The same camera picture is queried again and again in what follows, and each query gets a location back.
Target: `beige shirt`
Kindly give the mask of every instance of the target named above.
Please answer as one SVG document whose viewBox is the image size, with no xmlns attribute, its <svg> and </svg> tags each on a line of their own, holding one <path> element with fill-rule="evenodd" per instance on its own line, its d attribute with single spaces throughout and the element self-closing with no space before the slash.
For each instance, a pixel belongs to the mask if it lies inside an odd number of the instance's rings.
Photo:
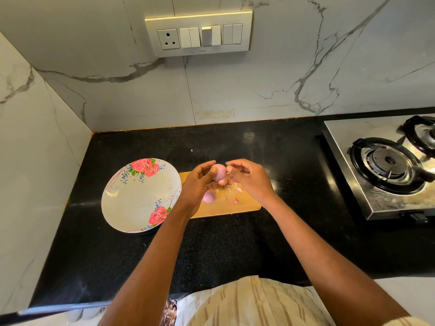
<svg viewBox="0 0 435 326">
<path fill-rule="evenodd" d="M 329 326 L 328 317 L 308 289 L 249 276 L 179 300 L 175 326 Z M 406 317 L 385 326 L 430 325 Z"/>
</svg>

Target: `pink rose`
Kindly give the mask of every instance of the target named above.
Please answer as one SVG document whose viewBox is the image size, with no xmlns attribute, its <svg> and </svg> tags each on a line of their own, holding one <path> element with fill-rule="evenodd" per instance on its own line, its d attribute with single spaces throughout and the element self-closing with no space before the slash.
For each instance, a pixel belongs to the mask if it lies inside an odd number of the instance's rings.
<svg viewBox="0 0 435 326">
<path fill-rule="evenodd" d="M 159 225 L 168 216 L 169 212 L 163 206 L 160 206 L 155 211 L 151 213 L 150 219 L 148 220 L 151 225 Z"/>
<path fill-rule="evenodd" d="M 151 165 L 151 159 L 140 159 L 131 163 L 133 170 L 143 173 Z"/>
<path fill-rule="evenodd" d="M 159 165 L 158 165 L 157 163 L 153 163 L 153 164 L 151 164 L 151 166 L 146 170 L 146 172 L 145 172 L 145 176 L 147 176 L 147 177 L 154 176 L 155 174 L 157 174 L 158 171 L 159 171 Z"/>
</svg>

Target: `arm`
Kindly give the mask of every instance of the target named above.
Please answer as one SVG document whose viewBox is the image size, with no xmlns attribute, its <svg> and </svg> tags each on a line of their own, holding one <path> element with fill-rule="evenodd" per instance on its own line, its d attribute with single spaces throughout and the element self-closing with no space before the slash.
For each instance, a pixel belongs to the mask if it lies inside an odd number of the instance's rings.
<svg viewBox="0 0 435 326">
<path fill-rule="evenodd" d="M 184 230 L 216 183 L 215 163 L 201 164 L 187 176 L 174 208 L 98 325 L 160 325 Z"/>
<path fill-rule="evenodd" d="M 261 165 L 227 163 L 235 181 L 269 211 L 338 325 L 380 326 L 409 314 L 361 269 L 312 230 L 273 191 Z"/>
</svg>

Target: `countertop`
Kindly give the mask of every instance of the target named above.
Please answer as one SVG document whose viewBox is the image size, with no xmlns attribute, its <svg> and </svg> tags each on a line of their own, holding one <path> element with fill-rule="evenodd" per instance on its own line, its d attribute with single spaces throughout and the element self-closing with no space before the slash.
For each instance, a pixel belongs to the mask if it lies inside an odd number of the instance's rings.
<svg viewBox="0 0 435 326">
<path fill-rule="evenodd" d="M 372 278 L 435 272 L 434 222 L 366 221 L 321 132 L 324 120 L 422 114 L 435 108 L 287 120 L 96 133 L 30 307 L 112 300 L 154 234 L 111 228 L 101 213 L 107 181 L 122 166 L 162 158 L 179 172 L 215 159 L 247 158 L 268 171 L 276 192 L 322 238 Z M 265 209 L 191 219 L 178 254 L 170 297 L 247 275 L 310 285 Z"/>
</svg>

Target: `white plate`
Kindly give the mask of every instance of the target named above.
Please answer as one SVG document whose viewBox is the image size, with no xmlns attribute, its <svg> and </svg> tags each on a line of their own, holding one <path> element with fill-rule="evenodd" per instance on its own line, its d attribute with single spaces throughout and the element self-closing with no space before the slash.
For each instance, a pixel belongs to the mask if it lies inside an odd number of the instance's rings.
<svg viewBox="0 0 435 326">
<path fill-rule="evenodd" d="M 166 219 L 180 191 L 181 179 L 174 166 L 158 158 L 140 159 L 112 176 L 103 191 L 101 209 L 113 228 L 146 232 Z"/>
</svg>

